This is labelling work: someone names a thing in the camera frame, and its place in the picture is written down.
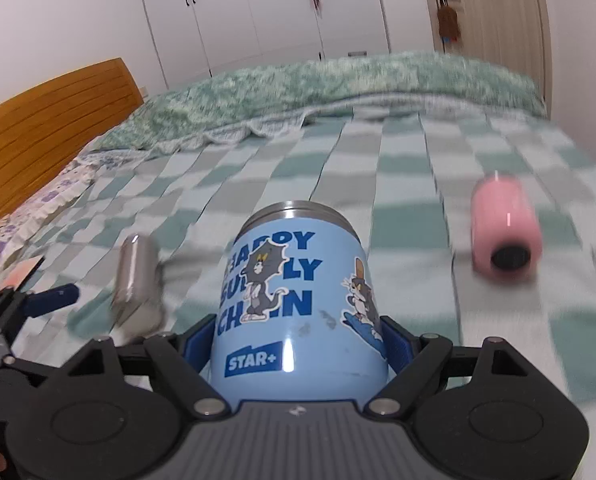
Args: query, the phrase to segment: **door frame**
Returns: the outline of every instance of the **door frame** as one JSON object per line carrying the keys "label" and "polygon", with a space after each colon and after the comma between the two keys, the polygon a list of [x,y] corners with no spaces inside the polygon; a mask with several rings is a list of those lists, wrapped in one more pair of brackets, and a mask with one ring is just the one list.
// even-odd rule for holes
{"label": "door frame", "polygon": [[[438,33],[437,10],[438,0],[427,0],[429,19],[431,20],[431,33],[433,35],[433,47],[437,52],[444,52],[443,42]],[[542,29],[542,59],[544,60],[544,100],[547,105],[547,115],[552,116],[552,95],[553,95],[553,61],[552,61],[552,34],[549,25],[549,13],[547,12],[547,0],[538,0],[540,11],[540,28]]]}

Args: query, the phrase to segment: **white wall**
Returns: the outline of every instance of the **white wall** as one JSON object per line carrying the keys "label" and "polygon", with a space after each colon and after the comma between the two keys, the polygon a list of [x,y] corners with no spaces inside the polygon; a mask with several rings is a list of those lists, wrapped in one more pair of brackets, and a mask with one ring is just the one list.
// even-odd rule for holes
{"label": "white wall", "polygon": [[165,90],[142,0],[0,0],[0,103],[113,57],[149,94]]}
{"label": "white wall", "polygon": [[547,0],[552,119],[596,159],[596,0]]}
{"label": "white wall", "polygon": [[427,0],[382,0],[392,52],[433,50]]}

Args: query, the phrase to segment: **light blue jar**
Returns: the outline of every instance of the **light blue jar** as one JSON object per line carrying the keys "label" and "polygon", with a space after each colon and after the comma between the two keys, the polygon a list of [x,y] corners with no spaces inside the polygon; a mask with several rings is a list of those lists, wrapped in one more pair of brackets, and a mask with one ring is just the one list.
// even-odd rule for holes
{"label": "light blue jar", "polygon": [[351,224],[315,202],[254,214],[233,244],[211,384],[241,400],[354,399],[387,382],[366,254]]}

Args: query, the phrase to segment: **door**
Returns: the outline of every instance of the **door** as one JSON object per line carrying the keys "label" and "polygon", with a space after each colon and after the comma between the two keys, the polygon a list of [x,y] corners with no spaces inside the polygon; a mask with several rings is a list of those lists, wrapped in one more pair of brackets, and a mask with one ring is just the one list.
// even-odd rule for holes
{"label": "door", "polygon": [[248,0],[193,0],[212,73],[260,63]]}
{"label": "door", "polygon": [[318,59],[322,53],[311,0],[249,0],[265,64]]}
{"label": "door", "polygon": [[[545,62],[539,0],[448,0],[458,13],[458,42],[448,54],[476,57],[530,76],[544,95]],[[438,36],[437,7],[431,22]]]}
{"label": "door", "polygon": [[144,0],[169,89],[209,77],[191,0]]}
{"label": "door", "polygon": [[380,0],[322,0],[318,22],[328,58],[389,52]]}

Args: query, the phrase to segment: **pink tumbler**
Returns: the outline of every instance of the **pink tumbler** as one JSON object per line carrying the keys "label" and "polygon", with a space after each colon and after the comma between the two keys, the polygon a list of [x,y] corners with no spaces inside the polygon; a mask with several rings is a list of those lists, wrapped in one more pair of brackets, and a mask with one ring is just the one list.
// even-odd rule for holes
{"label": "pink tumbler", "polygon": [[520,182],[497,171],[472,195],[474,269],[494,280],[533,276],[542,256],[536,212]]}

